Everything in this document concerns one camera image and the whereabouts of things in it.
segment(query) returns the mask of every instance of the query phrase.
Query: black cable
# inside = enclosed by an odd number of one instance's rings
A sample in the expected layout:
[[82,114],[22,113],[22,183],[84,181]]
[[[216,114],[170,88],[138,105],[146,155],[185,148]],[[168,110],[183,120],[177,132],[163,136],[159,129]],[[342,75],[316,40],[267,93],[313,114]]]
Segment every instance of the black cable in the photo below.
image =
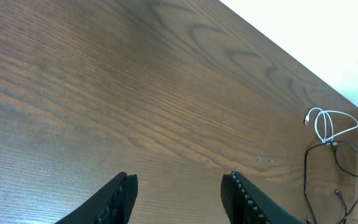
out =
[[[306,191],[306,184],[307,184],[307,176],[306,176],[306,175],[307,175],[307,158],[308,158],[309,152],[310,152],[312,149],[316,148],[316,147],[330,144],[330,145],[331,145],[331,148],[332,148],[333,151],[334,151],[334,158],[335,158],[335,163],[336,163],[336,165],[337,165],[341,170],[343,170],[345,173],[350,174],[350,175],[352,175],[352,176],[354,176],[354,177],[358,177],[358,175],[352,174],[352,173],[350,173],[350,172],[344,170],[344,169],[339,165],[338,159],[337,159],[337,154],[336,154],[336,153],[337,153],[337,150],[338,150],[338,148],[337,148],[337,144],[338,144],[338,143],[346,143],[346,144],[348,144],[351,148],[353,148],[353,149],[358,153],[358,149],[356,149],[356,147],[354,147],[351,143],[349,143],[349,142],[347,142],[347,141],[331,141],[331,142],[327,142],[327,143],[317,144],[317,145],[315,145],[315,146],[312,146],[312,147],[308,148],[308,149],[306,150],[306,153],[305,153],[305,167],[304,167],[304,168],[305,168],[305,176],[304,176],[304,182],[303,182],[303,193],[304,193],[304,195],[305,195],[306,202],[307,202],[307,204],[308,204],[308,206],[309,206],[309,210],[310,210],[310,212],[311,212],[311,216],[313,217],[314,224],[317,224],[317,221],[316,221],[316,217],[315,217],[315,215],[314,215],[313,209],[311,208],[311,204],[310,204],[310,201],[309,201],[309,199],[308,199],[308,195],[307,195],[307,191]],[[345,201],[343,200],[342,194],[341,194],[338,190],[336,190],[335,193],[336,193],[337,196],[341,199],[341,202],[342,202],[343,206],[345,207],[345,216],[344,216],[344,218],[343,218],[338,224],[342,224],[342,223],[345,224],[345,223],[346,223],[346,220],[347,220],[347,218],[348,218],[348,216],[349,216],[349,214],[353,211],[354,207],[357,205],[358,199],[356,200],[356,202],[354,202],[354,204],[353,204],[353,206],[351,207],[351,209],[350,209],[349,211],[347,211],[347,207],[346,207]]]

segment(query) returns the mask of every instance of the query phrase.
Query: white cable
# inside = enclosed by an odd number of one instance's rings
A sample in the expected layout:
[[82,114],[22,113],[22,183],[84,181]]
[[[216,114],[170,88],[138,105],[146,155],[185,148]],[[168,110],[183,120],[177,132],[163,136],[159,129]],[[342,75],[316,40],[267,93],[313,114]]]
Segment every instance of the white cable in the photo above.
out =
[[[347,113],[344,113],[344,112],[340,112],[340,111],[333,111],[333,110],[323,110],[321,108],[312,108],[309,110],[309,113],[306,115],[305,117],[305,125],[308,125],[308,122],[309,122],[309,119],[310,119],[310,113],[313,111],[313,110],[319,110],[319,113],[317,114],[316,116],[316,119],[314,120],[314,131],[316,131],[316,134],[317,134],[317,137],[320,138],[321,142],[322,143],[325,143],[327,141],[333,141],[334,140],[334,137],[338,136],[338,135],[341,135],[343,133],[346,133],[348,131],[351,131],[353,129],[356,129],[358,128],[358,121],[352,116],[352,115],[349,115]],[[346,115],[350,118],[352,118],[357,124],[352,127],[352,128],[349,128],[349,129],[346,129],[344,131],[341,131],[339,133],[336,133],[334,134],[334,125],[333,125],[333,120],[331,119],[331,116],[329,115],[329,113],[339,113],[339,114],[343,114],[343,115]],[[324,118],[324,138],[321,137],[319,131],[318,131],[318,125],[317,125],[317,121],[318,121],[318,118],[323,115],[323,118]],[[326,116],[328,117],[329,119],[329,123],[331,125],[331,137],[327,138],[327,122],[326,122]]]

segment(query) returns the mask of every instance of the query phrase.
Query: wooden table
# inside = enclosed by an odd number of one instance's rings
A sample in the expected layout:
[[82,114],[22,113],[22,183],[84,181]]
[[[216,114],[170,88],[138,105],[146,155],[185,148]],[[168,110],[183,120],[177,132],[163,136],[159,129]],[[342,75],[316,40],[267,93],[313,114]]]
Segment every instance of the wooden table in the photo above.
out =
[[[53,223],[120,171],[131,223],[229,223],[231,170],[305,221],[312,106],[358,117],[219,1],[0,1],[0,223]],[[338,221],[354,179],[329,150],[308,169],[319,224]]]

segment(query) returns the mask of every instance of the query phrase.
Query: white backdrop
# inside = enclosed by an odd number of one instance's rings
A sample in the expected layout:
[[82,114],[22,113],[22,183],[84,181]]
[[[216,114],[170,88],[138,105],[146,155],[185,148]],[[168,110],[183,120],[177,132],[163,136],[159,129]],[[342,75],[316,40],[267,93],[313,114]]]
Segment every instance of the white backdrop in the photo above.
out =
[[358,106],[358,1],[221,2]]

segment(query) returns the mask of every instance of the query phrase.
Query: white cable connector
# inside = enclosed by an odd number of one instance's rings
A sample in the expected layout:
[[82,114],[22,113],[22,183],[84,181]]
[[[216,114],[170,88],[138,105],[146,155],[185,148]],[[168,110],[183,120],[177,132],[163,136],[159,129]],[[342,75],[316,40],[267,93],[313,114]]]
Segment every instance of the white cable connector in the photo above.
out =
[[[310,113],[311,113],[313,110],[320,110],[320,112],[319,112],[319,113],[317,114],[317,116],[316,116],[316,119],[314,120],[314,131],[316,131],[317,137],[320,138],[320,140],[321,140],[322,143],[325,143],[325,142],[327,142],[327,141],[333,141],[333,140],[334,140],[334,137],[336,137],[336,136],[338,136],[338,135],[340,135],[340,134],[346,133],[346,132],[348,132],[348,131],[351,131],[351,130],[353,130],[353,129],[358,128],[358,121],[357,121],[352,115],[349,115],[349,114],[347,114],[347,113],[340,112],[340,111],[333,111],[333,110],[327,110],[327,111],[325,111],[325,110],[323,110],[323,109],[321,109],[321,108],[317,108],[317,107],[312,108],[312,109],[309,110],[309,113],[305,116],[305,120],[304,120],[305,125],[308,125],[309,119],[310,119]],[[352,127],[352,128],[349,128],[349,129],[346,129],[346,130],[344,130],[344,131],[341,131],[341,132],[339,132],[339,133],[334,134],[333,120],[331,119],[331,116],[329,115],[329,113],[339,113],[339,114],[346,115],[346,116],[352,118],[352,119],[356,122],[356,125],[355,125],[354,127]],[[320,133],[319,133],[319,131],[318,131],[318,125],[317,125],[318,118],[319,118],[321,115],[323,115],[323,119],[324,119],[324,138],[321,137],[321,135],[320,135]],[[330,123],[330,125],[331,125],[331,137],[329,137],[329,138],[327,138],[327,122],[326,122],[326,116],[328,117],[329,123]]]

